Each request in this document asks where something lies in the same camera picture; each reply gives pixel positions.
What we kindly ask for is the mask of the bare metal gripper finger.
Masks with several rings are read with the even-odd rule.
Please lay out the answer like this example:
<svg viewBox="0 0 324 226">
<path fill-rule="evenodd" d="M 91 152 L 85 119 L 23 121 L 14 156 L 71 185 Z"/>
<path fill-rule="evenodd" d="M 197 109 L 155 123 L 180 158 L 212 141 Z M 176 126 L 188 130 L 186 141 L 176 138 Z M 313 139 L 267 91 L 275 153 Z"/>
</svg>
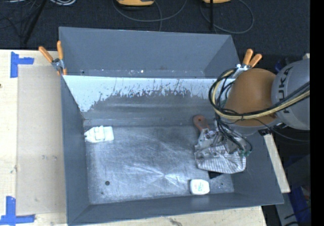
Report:
<svg viewBox="0 0 324 226">
<path fill-rule="evenodd" d="M 194 147 L 194 156 L 198 160 L 222 159 L 225 155 L 225 146 L 207 146 L 201 147 L 196 145 Z"/>
<path fill-rule="evenodd" d="M 209 129 L 203 129 L 198 138 L 198 147 L 215 147 L 219 143 L 219 132 Z"/>
</svg>

